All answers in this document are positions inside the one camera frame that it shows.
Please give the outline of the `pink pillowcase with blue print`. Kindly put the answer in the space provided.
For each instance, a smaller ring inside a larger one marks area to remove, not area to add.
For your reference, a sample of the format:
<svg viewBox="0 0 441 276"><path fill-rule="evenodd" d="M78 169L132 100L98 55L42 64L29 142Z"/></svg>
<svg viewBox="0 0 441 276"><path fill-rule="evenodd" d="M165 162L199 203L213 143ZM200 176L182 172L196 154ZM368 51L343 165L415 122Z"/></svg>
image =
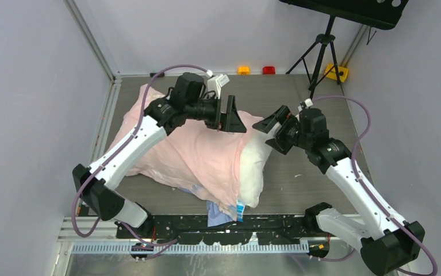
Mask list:
<svg viewBox="0 0 441 276"><path fill-rule="evenodd" d="M246 133L210 133L190 120L150 149L127 172L181 189L206 201L209 227L236 221L240 154L261 117L240 111Z"/></svg>

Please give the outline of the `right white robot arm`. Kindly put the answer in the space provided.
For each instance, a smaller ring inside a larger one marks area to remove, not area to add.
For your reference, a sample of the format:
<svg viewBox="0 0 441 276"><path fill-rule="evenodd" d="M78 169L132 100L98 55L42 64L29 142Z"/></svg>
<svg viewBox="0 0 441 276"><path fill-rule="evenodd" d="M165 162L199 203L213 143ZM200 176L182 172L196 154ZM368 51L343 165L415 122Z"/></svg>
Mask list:
<svg viewBox="0 0 441 276"><path fill-rule="evenodd" d="M330 136L327 121L317 108L302 109L294 116L287 106L252 126L263 133L273 133L266 144L287 154L293 147L305 151L309 161L331 180L351 202L362 222L339 213L321 202L305 210L303 224L307 233L323 232L340 238L359 252L367 268L375 275L385 275L417 259L425 230L409 223L376 191L361 172L346 145Z"/></svg>

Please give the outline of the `white pillow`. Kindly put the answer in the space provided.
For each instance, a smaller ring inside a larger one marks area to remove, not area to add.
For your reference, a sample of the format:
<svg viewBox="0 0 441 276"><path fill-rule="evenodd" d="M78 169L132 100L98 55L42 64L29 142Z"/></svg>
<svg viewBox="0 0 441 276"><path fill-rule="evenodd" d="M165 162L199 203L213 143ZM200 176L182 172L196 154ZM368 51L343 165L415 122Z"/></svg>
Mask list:
<svg viewBox="0 0 441 276"><path fill-rule="evenodd" d="M274 131L262 133L254 131L240 154L240 184L238 199L250 208L259 205L259 198L264 187L263 170L272 152L266 144L272 139Z"/></svg>

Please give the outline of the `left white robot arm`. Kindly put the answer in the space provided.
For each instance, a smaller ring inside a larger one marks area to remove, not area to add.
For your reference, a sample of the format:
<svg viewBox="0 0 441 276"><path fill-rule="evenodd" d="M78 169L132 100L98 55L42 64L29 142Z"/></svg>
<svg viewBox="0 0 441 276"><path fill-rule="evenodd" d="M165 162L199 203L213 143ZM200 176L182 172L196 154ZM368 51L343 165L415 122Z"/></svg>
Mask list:
<svg viewBox="0 0 441 276"><path fill-rule="evenodd" d="M167 95L142 104L141 120L116 145L89 166L75 166L72 176L78 196L101 220L119 221L137 237L148 237L153 229L148 212L116 193L116 188L153 146L190 120L203 122L210 133L246 133L235 96L228 97L227 110L221 111L221 89L228 82L226 74L205 80L186 72Z"/></svg>

